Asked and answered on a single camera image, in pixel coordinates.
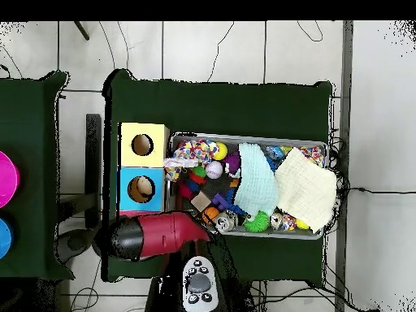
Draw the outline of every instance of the blue bucket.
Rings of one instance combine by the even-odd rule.
[[[11,230],[6,222],[0,218],[0,259],[2,259],[11,247]]]

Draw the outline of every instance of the white towel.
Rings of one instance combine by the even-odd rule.
[[[275,172],[279,186],[277,206],[307,223],[312,232],[325,226],[332,217],[336,199],[336,176],[310,162],[293,148]]]
[[[257,144],[239,144],[241,156],[241,182],[234,204],[251,215],[254,220],[262,210],[271,216],[279,200],[278,187],[273,171]]]

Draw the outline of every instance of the green table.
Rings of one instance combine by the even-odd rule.
[[[327,142],[329,82],[292,84],[185,83],[134,80],[126,70],[107,78],[104,157],[110,186],[110,215],[115,214],[117,123],[165,124],[171,132],[205,132]],[[322,285],[323,238],[287,240],[227,236],[236,269],[243,280],[310,280]],[[104,262],[103,275],[149,278],[159,275],[163,258]]]
[[[54,255],[58,223],[54,105],[67,74],[40,80],[0,79],[0,150],[19,168],[20,185],[0,217],[14,242],[0,260],[0,277],[72,279]]]

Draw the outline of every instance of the yellow ball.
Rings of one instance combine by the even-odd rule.
[[[218,146],[218,151],[214,154],[214,159],[215,160],[224,159],[228,152],[227,146],[223,144],[222,142],[215,142],[215,144],[217,144]]]
[[[309,228],[309,226],[306,225],[305,222],[303,222],[299,219],[296,219],[296,226],[297,226],[297,228],[300,228],[301,230],[307,230]]]

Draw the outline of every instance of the pink bucket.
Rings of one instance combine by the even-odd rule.
[[[20,175],[17,167],[9,157],[0,151],[0,208],[11,200],[19,181]]]

